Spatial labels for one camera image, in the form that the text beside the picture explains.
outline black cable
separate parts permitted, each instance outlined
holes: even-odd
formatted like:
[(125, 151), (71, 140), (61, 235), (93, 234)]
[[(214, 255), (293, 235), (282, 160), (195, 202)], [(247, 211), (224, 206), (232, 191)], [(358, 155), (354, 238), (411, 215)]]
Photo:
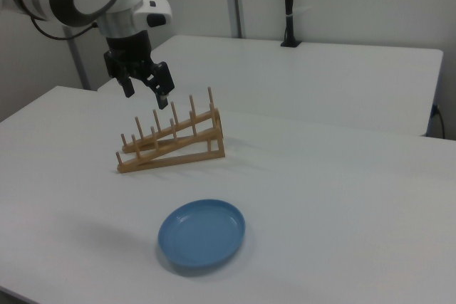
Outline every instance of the black cable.
[(49, 33), (46, 33), (45, 31), (43, 31), (43, 29), (40, 28), (38, 26), (38, 24), (36, 23), (36, 19), (35, 18), (30, 17), (30, 19), (31, 19), (31, 22), (33, 23), (33, 26), (35, 26), (36, 30), (38, 30), (42, 35), (46, 36), (47, 38), (53, 39), (55, 41), (68, 41), (70, 39), (75, 39), (76, 37), (82, 36), (87, 31), (98, 27), (97, 23), (92, 23), (92, 25), (90, 25), (88, 28), (82, 30), (80, 33), (77, 33), (74, 36), (71, 36), (71, 37), (55, 37), (55, 36), (50, 35)]
[(440, 110), (438, 108), (435, 108), (435, 114), (437, 114), (440, 117), (440, 125), (442, 126), (442, 138), (446, 139), (445, 138), (445, 124), (443, 123), (442, 113), (440, 112)]

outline white table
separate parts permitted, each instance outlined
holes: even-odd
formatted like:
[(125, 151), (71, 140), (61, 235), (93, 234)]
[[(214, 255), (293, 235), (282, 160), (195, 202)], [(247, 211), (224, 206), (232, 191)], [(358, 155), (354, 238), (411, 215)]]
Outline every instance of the white table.
[[(154, 101), (55, 88), (0, 123), (1, 287), (46, 304), (456, 298), (455, 142), (221, 110), (225, 159), (118, 174), (120, 133)], [(244, 244), (181, 274), (158, 229), (204, 198), (242, 211)]]
[[(428, 129), (442, 51), (175, 36), (152, 59), (168, 63), (176, 103), (212, 86), (225, 110), (418, 136)], [(154, 96), (134, 84), (134, 96)], [(98, 91), (123, 96), (116, 80)]]

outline blue plate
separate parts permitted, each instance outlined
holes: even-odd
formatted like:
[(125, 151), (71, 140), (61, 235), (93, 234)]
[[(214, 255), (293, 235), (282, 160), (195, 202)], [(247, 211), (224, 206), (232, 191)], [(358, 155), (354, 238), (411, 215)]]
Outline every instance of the blue plate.
[(158, 243), (173, 263), (201, 268), (233, 255), (241, 246), (244, 232), (244, 217), (235, 206), (203, 199), (174, 210), (160, 227)]

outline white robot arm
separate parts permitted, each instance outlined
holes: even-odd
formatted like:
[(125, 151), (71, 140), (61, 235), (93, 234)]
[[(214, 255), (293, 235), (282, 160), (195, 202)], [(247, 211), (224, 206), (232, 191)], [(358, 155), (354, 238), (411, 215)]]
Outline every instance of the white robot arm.
[(32, 21), (52, 21), (70, 27), (97, 23), (110, 50), (105, 62), (111, 78), (123, 86), (125, 95), (134, 94), (129, 77), (137, 78), (157, 96), (158, 105), (167, 105), (174, 83), (165, 62), (150, 59), (148, 28), (171, 22), (166, 0), (0, 0), (2, 9), (27, 14)]

